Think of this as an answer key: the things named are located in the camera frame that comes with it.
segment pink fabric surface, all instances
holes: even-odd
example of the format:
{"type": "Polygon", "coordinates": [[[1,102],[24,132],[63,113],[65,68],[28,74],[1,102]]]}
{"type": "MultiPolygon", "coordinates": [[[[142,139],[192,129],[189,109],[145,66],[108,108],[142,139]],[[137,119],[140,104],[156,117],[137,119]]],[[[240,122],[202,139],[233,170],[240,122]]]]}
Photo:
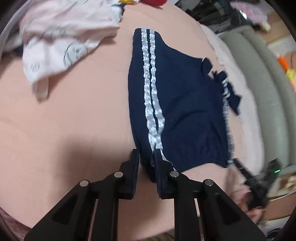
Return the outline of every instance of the pink fabric surface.
{"type": "MultiPolygon", "coordinates": [[[[38,103],[21,59],[1,63],[0,207],[34,226],[82,179],[97,181],[118,170],[135,147],[129,120],[127,76],[136,28],[158,31],[166,44],[193,57],[208,57],[221,71],[197,22],[170,3],[126,6],[120,29],[69,71],[49,79],[49,99],[38,103]]],[[[230,111],[235,156],[242,128],[230,111]]],[[[213,179],[228,193],[230,168],[205,164],[185,172],[213,179]]],[[[140,167],[135,198],[119,202],[119,240],[138,240],[173,228],[173,200],[158,198],[140,167]]]]}

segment mattress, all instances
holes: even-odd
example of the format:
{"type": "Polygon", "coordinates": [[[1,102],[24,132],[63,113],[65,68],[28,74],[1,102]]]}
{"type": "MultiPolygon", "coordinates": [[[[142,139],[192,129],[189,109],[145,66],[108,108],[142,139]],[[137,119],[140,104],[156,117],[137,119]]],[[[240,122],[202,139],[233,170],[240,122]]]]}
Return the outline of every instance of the mattress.
{"type": "MultiPolygon", "coordinates": [[[[21,59],[1,62],[0,207],[24,225],[33,227],[80,180],[101,180],[129,159],[135,144],[127,84],[136,28],[154,29],[168,46],[224,70],[197,22],[170,3],[126,6],[115,37],[49,79],[47,101],[31,93],[21,59]]],[[[242,124],[232,111],[229,128],[234,156],[243,159],[242,124]]],[[[230,172],[204,164],[184,173],[231,193],[237,181],[230,172]]],[[[159,199],[140,167],[135,198],[119,201],[118,218],[118,240],[150,237],[173,228],[173,200],[159,199]]]]}

